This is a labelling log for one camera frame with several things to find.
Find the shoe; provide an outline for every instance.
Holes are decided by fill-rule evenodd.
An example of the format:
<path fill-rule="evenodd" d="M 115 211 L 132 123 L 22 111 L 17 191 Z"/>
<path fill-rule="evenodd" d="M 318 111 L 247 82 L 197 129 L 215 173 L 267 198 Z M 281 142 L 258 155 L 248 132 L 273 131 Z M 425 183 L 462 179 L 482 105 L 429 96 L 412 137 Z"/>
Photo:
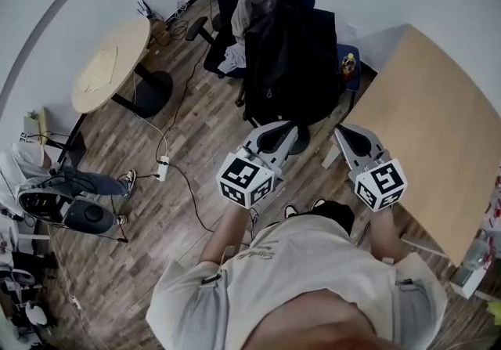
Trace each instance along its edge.
<path fill-rule="evenodd" d="M 285 211 L 284 211 L 283 213 L 284 213 L 285 219 L 288 219 L 288 218 L 290 218 L 291 216 L 295 216 L 295 215 L 297 215 L 296 208 L 294 208 L 294 206 L 293 206 L 293 205 L 287 205 L 287 206 L 285 207 Z"/>
<path fill-rule="evenodd" d="M 134 169 L 131 169 L 130 171 L 127 172 L 127 175 L 125 176 L 125 181 L 127 182 L 127 193 L 124 194 L 123 197 L 128 197 L 131 195 L 137 176 L 138 174 L 135 172 Z"/>
<path fill-rule="evenodd" d="M 317 208 L 317 207 L 319 207 L 319 206 L 320 206 L 320 205 L 322 205 L 322 204 L 325 204 L 325 203 L 326 203 L 326 201 L 325 201 L 323 198 L 319 198 L 319 199 L 318 199 L 317 201 L 315 201 L 315 203 L 313 204 L 313 208 L 312 208 L 312 210 L 313 210 L 313 209 L 315 209 L 315 208 Z"/>
<path fill-rule="evenodd" d="M 116 225 L 125 225 L 127 223 L 127 217 L 125 215 L 117 215 Z"/>

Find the white t-shirt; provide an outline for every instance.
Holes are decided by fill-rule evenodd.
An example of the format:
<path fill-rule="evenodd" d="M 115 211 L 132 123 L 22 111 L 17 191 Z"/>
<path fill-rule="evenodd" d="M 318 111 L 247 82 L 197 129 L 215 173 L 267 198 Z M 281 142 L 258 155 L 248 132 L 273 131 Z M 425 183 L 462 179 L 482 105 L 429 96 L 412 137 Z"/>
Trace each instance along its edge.
<path fill-rule="evenodd" d="M 0 175 L 0 204 L 12 213 L 22 215 L 23 208 L 16 201 L 18 187 L 34 177 L 50 177 L 49 171 L 42 167 L 43 164 L 44 147 L 40 144 L 14 143 L 0 152 L 0 171 L 7 180 L 5 182 Z"/>
<path fill-rule="evenodd" d="M 261 320 L 300 294 L 327 289 L 354 302 L 373 324 L 378 337 L 394 337 L 394 293 L 400 266 L 412 279 L 426 280 L 434 293 L 438 332 L 446 297 L 441 284 L 416 254 L 397 265 L 377 261 L 356 248 L 349 235 L 328 218 L 302 215 L 262 230 L 248 250 L 221 266 L 226 271 L 229 314 L 225 348 L 240 349 Z M 173 349 L 183 311 L 200 281 L 219 271 L 202 262 L 185 271 L 171 262 L 160 278 L 146 319 L 161 344 Z"/>

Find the black and white marker cube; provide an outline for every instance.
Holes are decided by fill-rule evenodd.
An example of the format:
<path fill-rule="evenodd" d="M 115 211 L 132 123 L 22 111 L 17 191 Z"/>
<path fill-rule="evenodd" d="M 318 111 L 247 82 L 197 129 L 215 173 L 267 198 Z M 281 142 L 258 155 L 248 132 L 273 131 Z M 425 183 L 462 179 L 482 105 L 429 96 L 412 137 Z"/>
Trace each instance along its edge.
<path fill-rule="evenodd" d="M 222 196 L 248 209 L 272 191 L 275 173 L 229 153 L 216 180 Z"/>
<path fill-rule="evenodd" d="M 356 177 L 355 193 L 373 210 L 379 211 L 402 198 L 407 179 L 400 163 L 392 159 Z"/>

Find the black table base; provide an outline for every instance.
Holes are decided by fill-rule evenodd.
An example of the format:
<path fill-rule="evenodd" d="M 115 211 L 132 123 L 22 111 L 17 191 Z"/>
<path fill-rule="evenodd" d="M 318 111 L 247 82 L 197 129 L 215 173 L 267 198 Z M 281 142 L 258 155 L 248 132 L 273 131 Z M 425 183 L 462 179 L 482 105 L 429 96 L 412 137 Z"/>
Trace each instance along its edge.
<path fill-rule="evenodd" d="M 165 71 L 150 73 L 141 63 L 138 63 L 134 71 L 142 77 L 142 81 L 137 84 L 135 103 L 118 94 L 111 99 L 140 117 L 152 117 L 160 112 L 171 98 L 172 77 Z"/>

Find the power strip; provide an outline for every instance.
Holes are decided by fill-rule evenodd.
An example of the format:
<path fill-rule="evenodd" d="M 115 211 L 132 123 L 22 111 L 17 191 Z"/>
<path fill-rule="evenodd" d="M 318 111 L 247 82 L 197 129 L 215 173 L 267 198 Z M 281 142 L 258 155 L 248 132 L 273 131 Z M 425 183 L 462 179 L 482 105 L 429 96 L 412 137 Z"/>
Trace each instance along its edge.
<path fill-rule="evenodd" d="M 167 171 L 169 170 L 169 163 L 171 162 L 171 158 L 166 157 L 163 155 L 160 158 L 161 162 L 164 162 L 165 164 L 158 164 L 158 177 L 157 180 L 159 182 L 165 182 L 165 179 L 167 178 Z"/>

